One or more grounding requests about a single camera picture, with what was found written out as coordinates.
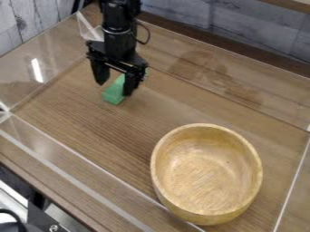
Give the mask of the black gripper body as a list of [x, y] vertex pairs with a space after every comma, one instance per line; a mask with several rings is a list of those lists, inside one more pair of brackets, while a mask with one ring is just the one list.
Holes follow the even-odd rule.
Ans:
[[120, 34], [104, 33], [104, 41], [85, 41], [87, 58], [104, 60], [109, 69], [120, 73], [147, 73], [148, 63], [136, 52], [136, 29]]

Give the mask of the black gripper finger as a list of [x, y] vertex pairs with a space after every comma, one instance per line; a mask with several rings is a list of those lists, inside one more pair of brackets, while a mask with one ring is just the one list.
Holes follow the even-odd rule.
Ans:
[[96, 83], [103, 85], [109, 79], [109, 67], [107, 66], [107, 62], [95, 58], [91, 58], [89, 61]]
[[131, 96], [139, 84], [144, 81], [144, 73], [127, 72], [124, 74], [123, 95]]

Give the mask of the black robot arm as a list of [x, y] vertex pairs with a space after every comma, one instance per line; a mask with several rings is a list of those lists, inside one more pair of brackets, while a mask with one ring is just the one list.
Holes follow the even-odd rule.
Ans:
[[101, 31], [104, 41], [88, 40], [87, 58], [91, 63], [96, 83], [103, 85], [109, 78], [109, 70], [124, 74], [121, 96], [131, 96], [144, 81], [148, 62], [136, 52], [138, 40], [136, 21], [140, 14], [142, 0], [99, 0], [103, 13]]

